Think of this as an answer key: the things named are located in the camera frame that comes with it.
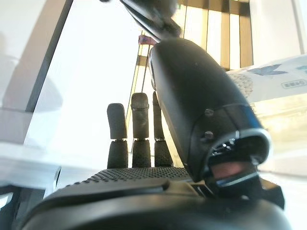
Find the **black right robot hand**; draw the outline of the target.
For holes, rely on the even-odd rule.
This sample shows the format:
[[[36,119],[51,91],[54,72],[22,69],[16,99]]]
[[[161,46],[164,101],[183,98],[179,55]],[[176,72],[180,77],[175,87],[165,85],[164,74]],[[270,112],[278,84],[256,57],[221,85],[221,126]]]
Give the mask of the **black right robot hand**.
[[[291,229],[280,186],[258,173],[271,137],[225,71],[180,38],[156,44],[149,61],[183,169],[103,170],[46,197],[19,229]]]

